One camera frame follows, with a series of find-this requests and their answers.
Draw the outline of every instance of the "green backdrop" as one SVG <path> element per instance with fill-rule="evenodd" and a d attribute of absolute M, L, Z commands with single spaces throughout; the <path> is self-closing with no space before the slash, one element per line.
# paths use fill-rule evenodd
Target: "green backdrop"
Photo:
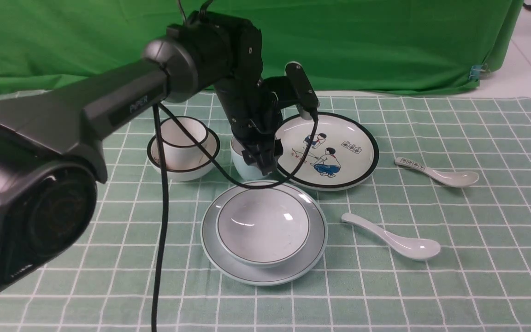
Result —
<path fill-rule="evenodd" d="M 198 0 L 183 0 L 187 13 Z M 522 0 L 215 0 L 264 36 L 264 77 L 302 63 L 318 90 L 475 88 L 503 63 Z M 139 59 L 175 0 L 0 0 L 0 94 L 54 89 Z"/>

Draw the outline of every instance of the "black cable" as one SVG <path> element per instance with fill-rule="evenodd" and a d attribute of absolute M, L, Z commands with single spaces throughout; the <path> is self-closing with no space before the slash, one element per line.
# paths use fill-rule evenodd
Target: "black cable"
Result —
<path fill-rule="evenodd" d="M 210 4 L 212 4 L 213 1 L 214 0 L 207 0 L 206 2 L 204 2 L 204 4 L 202 4 L 202 6 L 200 6 L 200 18 L 204 18 L 206 16 L 208 7 L 210 6 Z"/>
<path fill-rule="evenodd" d="M 159 118 L 159 107 L 153 105 L 153 118 L 157 142 L 162 142 L 161 120 Z M 153 287 L 153 303 L 151 305 L 151 332 L 157 332 L 157 307 L 159 305 L 159 289 L 161 284 L 161 269 L 163 265 L 163 255 L 165 251 L 165 240 L 167 238 L 167 223 L 169 220 L 169 183 L 167 179 L 167 164 L 165 162 L 165 151 L 159 150 L 159 166 L 161 169 L 161 185 L 163 187 L 163 216 L 161 218 L 161 229 L 159 235 L 159 247 L 157 248 L 157 262 L 155 268 L 155 278 Z"/>
<path fill-rule="evenodd" d="M 183 25 L 185 25 L 186 22 L 188 21 L 188 17 L 186 16 L 186 13 L 183 11 L 182 0 L 177 0 L 177 8 L 179 9 L 179 13 L 182 15 Z"/>
<path fill-rule="evenodd" d="M 196 147 L 198 147 L 202 153 L 204 153 L 204 155 L 206 155 L 206 157 L 208 157 L 208 159 L 214 164 L 214 166 L 221 172 L 221 174 L 223 174 L 223 176 L 225 178 L 227 178 L 227 180 L 229 180 L 230 182 L 232 182 L 234 185 L 238 186 L 238 187 L 242 187 L 242 188 L 245 188 L 245 189 L 271 189 L 271 188 L 274 188 L 274 187 L 277 187 L 278 185 L 281 185 L 281 184 L 284 184 L 286 182 L 288 182 L 291 178 L 293 178 L 297 172 L 299 172 L 299 170 L 301 169 L 301 166 L 304 164 L 304 161 L 306 160 L 306 157 L 308 155 L 308 152 L 310 150 L 310 147 L 312 146 L 313 144 L 313 140 L 314 140 L 314 136 L 317 132 L 317 126 L 319 124 L 319 118 L 317 117 L 316 113 L 312 114 L 312 118 L 313 118 L 313 121 L 314 121 L 314 125 L 313 125 L 313 130 L 310 134 L 310 138 L 308 140 L 308 144 L 306 146 L 306 149 L 304 150 L 304 154 L 303 154 L 303 157 L 301 158 L 301 161 L 299 162 L 299 164 L 296 166 L 295 170 L 292 171 L 292 173 L 290 173 L 286 178 L 276 182 L 276 183 L 272 183 L 272 184 L 266 184 L 266 185 L 246 185 L 246 184 L 243 184 L 243 183 L 240 183 L 239 181 L 236 181 L 235 179 L 233 179 L 230 175 L 227 174 L 227 172 L 224 170 L 224 168 L 222 168 L 220 166 L 220 164 L 215 160 L 215 158 L 213 158 L 213 156 L 206 150 L 204 149 L 204 147 L 192 136 L 192 134 L 190 134 L 190 132 L 188 132 L 188 130 L 186 130 L 186 128 L 181 124 L 181 122 L 179 122 L 179 120 L 177 119 L 177 117 L 175 115 L 173 115 L 173 113 L 171 113 L 171 111 L 169 111 L 169 109 L 167 107 L 165 107 L 164 105 L 162 105 L 161 103 L 158 104 L 158 106 L 160 107 L 160 109 L 162 109 L 165 113 L 167 113 L 167 115 L 169 115 L 169 117 L 171 119 L 173 119 L 173 122 L 175 122 L 175 124 L 177 124 L 177 126 L 179 127 L 180 130 L 183 131 L 183 133 L 191 140 L 194 142 L 194 145 L 196 145 Z"/>

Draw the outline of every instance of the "green checkered tablecloth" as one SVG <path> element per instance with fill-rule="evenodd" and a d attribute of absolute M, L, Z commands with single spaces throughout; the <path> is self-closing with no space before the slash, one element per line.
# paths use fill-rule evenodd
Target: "green checkered tablecloth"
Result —
<path fill-rule="evenodd" d="M 272 288 L 223 277 L 202 251 L 200 222 L 229 183 L 216 170 L 171 183 L 160 330 L 531 332 L 531 99 L 320 99 L 322 111 L 361 122 L 381 151 L 364 184 L 310 192 L 329 222 L 323 259 Z M 230 165 L 230 127 L 217 98 L 202 93 L 171 110 L 215 130 L 224 148 L 218 160 Z M 152 135 L 146 112 L 105 141 L 111 177 L 99 186 L 91 226 L 61 257 L 0 294 L 0 332 L 150 330 L 162 210 L 160 176 L 146 161 Z M 397 155 L 481 179 L 449 189 L 396 167 Z M 428 263 L 403 259 L 340 224 L 344 212 L 435 239 L 443 251 Z"/>

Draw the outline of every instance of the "teacup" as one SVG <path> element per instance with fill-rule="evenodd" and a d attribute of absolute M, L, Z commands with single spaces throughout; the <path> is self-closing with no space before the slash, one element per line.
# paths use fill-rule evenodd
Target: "teacup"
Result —
<path fill-rule="evenodd" d="M 236 171 L 245 181 L 254 181 L 263 179 L 267 176 L 261 174 L 260 169 L 255 165 L 247 165 L 243 159 L 243 146 L 236 140 L 235 137 L 230 139 L 230 154 L 232 155 L 232 163 Z"/>
<path fill-rule="evenodd" d="M 208 141 L 208 128 L 197 119 L 189 116 L 178 116 L 177 119 L 194 139 L 206 149 Z M 161 123 L 161 136 L 165 159 L 174 170 L 188 170 L 200 163 L 202 150 L 179 128 L 172 118 Z"/>

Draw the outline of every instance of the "ceramic spoon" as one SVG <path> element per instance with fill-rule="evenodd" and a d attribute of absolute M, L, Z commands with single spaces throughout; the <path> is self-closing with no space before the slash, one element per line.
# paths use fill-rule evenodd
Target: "ceramic spoon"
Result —
<path fill-rule="evenodd" d="M 352 213 L 344 213 L 341 221 L 367 229 L 384 240 L 399 254 L 414 261 L 427 261 L 440 253 L 441 246 L 434 240 L 414 239 L 390 233 L 370 221 Z"/>
<path fill-rule="evenodd" d="M 395 159 L 395 164 L 400 166 L 407 166 L 418 170 L 429 176 L 430 178 L 440 181 L 449 187 L 464 188 L 475 184 L 478 181 L 478 173 L 476 172 L 442 172 L 434 170 L 428 166 L 424 166 L 411 159 L 398 157 Z"/>

